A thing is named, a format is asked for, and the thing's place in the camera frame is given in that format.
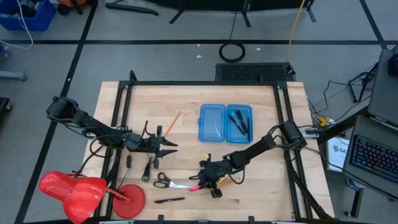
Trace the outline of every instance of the blue box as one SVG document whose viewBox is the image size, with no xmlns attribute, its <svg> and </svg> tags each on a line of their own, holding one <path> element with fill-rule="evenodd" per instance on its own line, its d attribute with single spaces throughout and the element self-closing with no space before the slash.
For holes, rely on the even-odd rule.
<svg viewBox="0 0 398 224">
<path fill-rule="evenodd" d="M 248 134 L 242 134 L 229 118 L 231 115 L 241 127 L 235 110 L 240 110 L 246 125 L 249 118 L 249 139 Z M 225 109 L 222 104 L 204 104 L 200 107 L 198 138 L 203 142 L 222 142 L 226 139 L 230 143 L 249 144 L 253 141 L 252 118 L 252 108 L 249 105 L 228 105 Z"/>
<path fill-rule="evenodd" d="M 35 17 L 24 17 L 26 27 L 29 31 L 46 31 L 49 28 L 52 18 L 55 15 L 55 7 L 49 0 L 43 0 Z M 7 30 L 25 30 L 19 22 L 19 17 L 0 17 L 0 24 Z"/>
</svg>

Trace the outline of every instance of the yellow cable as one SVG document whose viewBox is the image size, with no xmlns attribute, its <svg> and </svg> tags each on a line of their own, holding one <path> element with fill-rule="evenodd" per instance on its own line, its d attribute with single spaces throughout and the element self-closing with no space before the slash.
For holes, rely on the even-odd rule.
<svg viewBox="0 0 398 224">
<path fill-rule="evenodd" d="M 289 49 L 288 49 L 288 51 L 287 51 L 287 59 L 286 59 L 286 62 L 290 62 L 290 50 L 292 49 L 292 40 L 293 40 L 294 29 L 296 28 L 297 21 L 299 21 L 300 14 L 301 14 L 301 10 L 302 10 L 303 7 L 304 7 L 304 2 L 305 2 L 305 0 L 303 0 L 303 1 L 301 2 L 300 9 L 298 10 L 298 13 L 297 13 L 297 16 L 296 16 L 296 21 L 294 21 L 294 25 L 293 25 L 293 28 L 292 28 L 292 32 L 290 33 Z"/>
</svg>

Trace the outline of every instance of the pen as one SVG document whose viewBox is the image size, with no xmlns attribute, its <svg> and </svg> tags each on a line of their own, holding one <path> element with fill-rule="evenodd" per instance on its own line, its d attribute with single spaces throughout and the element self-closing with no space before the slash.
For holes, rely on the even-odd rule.
<svg viewBox="0 0 398 224">
<path fill-rule="evenodd" d="M 185 198 L 184 197 L 182 197 L 182 198 L 170 198 L 170 199 L 164 199 L 164 200 L 156 200 L 156 201 L 154 201 L 155 203 L 163 203 L 163 202 L 173 202 L 173 201 L 176 201 L 176 200 L 184 200 Z"/>
<path fill-rule="evenodd" d="M 241 127 L 239 127 L 239 125 L 237 124 L 237 122 L 235 121 L 235 119 L 229 114 L 228 115 L 230 120 L 236 125 L 236 127 L 240 130 L 240 132 L 244 135 L 244 131 L 241 129 Z"/>
<path fill-rule="evenodd" d="M 248 117 L 248 141 L 250 142 L 250 119 Z"/>
<path fill-rule="evenodd" d="M 243 121 L 243 116 L 241 110 L 235 110 L 236 115 L 238 116 L 239 122 L 241 123 L 242 129 L 245 133 L 248 133 L 248 128 L 246 127 L 246 124 Z"/>
</svg>

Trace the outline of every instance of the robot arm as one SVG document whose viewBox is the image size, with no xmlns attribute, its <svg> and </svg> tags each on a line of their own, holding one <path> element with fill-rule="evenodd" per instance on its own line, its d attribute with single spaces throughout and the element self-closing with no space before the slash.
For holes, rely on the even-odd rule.
<svg viewBox="0 0 398 224">
<path fill-rule="evenodd" d="M 159 168 L 159 159 L 167 154 L 177 152 L 177 150 L 160 150 L 160 145 L 178 146 L 169 142 L 162 134 L 162 127 L 157 127 L 156 134 L 150 134 L 146 131 L 146 125 L 143 133 L 136 134 L 131 130 L 113 129 L 91 117 L 86 111 L 79 109 L 76 101 L 66 97 L 53 97 L 53 102 L 47 108 L 47 117 L 65 126 L 75 124 L 82 129 L 83 135 L 93 133 L 99 143 L 111 148 L 126 148 L 131 152 L 147 152 L 155 154 L 154 167 Z M 142 138 L 144 131 L 149 138 Z"/>
</svg>

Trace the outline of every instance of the orange pencil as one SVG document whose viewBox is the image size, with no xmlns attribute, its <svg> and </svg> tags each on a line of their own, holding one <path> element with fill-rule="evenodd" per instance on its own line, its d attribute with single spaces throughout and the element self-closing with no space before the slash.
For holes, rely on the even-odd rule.
<svg viewBox="0 0 398 224">
<path fill-rule="evenodd" d="M 177 118 L 180 116 L 180 113 L 181 113 L 181 111 L 180 111 L 180 112 L 178 112 L 178 114 L 175 116 L 175 118 L 174 118 L 173 122 L 170 124 L 169 128 L 167 128 L 167 131 L 166 131 L 166 133 L 164 134 L 164 137 L 166 137 L 166 136 L 167 136 L 167 134 L 169 133 L 169 131 L 172 129 L 172 127 L 173 127 L 173 125 L 174 125 L 175 121 L 176 121 L 176 120 L 177 120 Z"/>
</svg>

